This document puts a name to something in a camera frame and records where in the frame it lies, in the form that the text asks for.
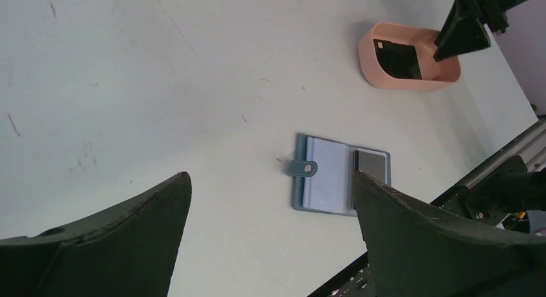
table surface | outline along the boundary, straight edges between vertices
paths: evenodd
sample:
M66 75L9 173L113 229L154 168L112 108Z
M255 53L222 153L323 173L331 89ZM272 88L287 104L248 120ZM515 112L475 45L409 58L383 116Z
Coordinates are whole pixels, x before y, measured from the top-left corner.
M188 171L170 296L306 296L365 246L356 218L291 208L296 133L389 151L429 202L536 121L495 43L435 93L364 80L371 25L438 29L452 2L0 0L0 238Z

pink plastic bin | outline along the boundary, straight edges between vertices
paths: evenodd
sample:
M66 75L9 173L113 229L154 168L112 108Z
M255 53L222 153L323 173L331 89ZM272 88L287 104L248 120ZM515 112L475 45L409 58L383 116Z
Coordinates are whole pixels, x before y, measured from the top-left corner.
M436 62L434 40L440 32L426 28L414 28L395 23L377 23L360 41L359 58L362 73L376 88L416 91L436 91L455 83L460 78L458 57ZM398 79L387 74L375 55L374 39L408 44L415 47L422 79Z

notepad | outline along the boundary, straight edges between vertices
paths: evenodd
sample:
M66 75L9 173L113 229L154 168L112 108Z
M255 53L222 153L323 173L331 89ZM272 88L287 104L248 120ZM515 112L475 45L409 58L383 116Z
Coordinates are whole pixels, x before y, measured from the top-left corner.
M349 194L347 176L351 166L346 144L307 137L307 160L319 164L317 173L305 178L303 207L331 213L345 213Z

wall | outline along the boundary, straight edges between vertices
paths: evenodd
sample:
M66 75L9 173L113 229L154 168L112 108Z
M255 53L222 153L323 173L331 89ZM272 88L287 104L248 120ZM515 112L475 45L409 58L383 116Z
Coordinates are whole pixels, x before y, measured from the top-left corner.
M546 114L546 0L530 0L507 13L506 33L495 36L529 101Z

